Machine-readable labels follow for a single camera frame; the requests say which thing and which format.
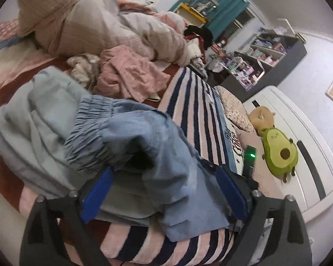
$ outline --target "pink clothing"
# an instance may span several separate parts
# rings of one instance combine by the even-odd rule
[[[101,53],[101,74],[94,94],[111,98],[133,98],[143,102],[166,89],[170,76],[160,72],[147,58],[125,45]]]

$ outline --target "green avocado plush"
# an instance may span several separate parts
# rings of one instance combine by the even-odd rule
[[[263,144],[266,164],[274,176],[282,176],[286,183],[289,172],[295,176],[295,166],[298,162],[298,151],[292,139],[288,139],[277,128],[266,129],[263,133]]]

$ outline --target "metal screw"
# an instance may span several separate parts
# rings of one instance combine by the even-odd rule
[[[289,200],[290,202],[293,202],[296,200],[295,197],[292,195],[286,195],[286,199]]]
[[[78,190],[72,190],[69,192],[69,197],[71,197],[71,198],[78,197],[78,195],[79,195]]]
[[[263,193],[261,193],[259,190],[253,190],[252,195],[254,197],[260,197],[261,195],[263,195]]]
[[[45,197],[44,197],[44,196],[42,196],[42,195],[39,195],[39,196],[36,198],[36,202],[38,202],[38,203],[41,203],[41,202],[43,202],[43,201],[44,201],[44,199],[45,199]]]

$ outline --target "plush toy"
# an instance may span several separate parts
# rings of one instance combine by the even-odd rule
[[[264,131],[274,127],[274,115],[267,107],[256,107],[248,116],[258,135],[263,136]]]
[[[298,162],[298,151],[292,139],[287,139],[284,133],[273,127],[265,130],[263,144],[266,164],[274,176],[282,176],[286,183],[287,174],[295,176],[295,166]]]

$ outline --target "window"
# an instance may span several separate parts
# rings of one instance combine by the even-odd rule
[[[223,33],[218,37],[216,42],[228,41],[229,38],[235,34],[239,29],[242,29],[254,16],[245,9],[230,23]]]

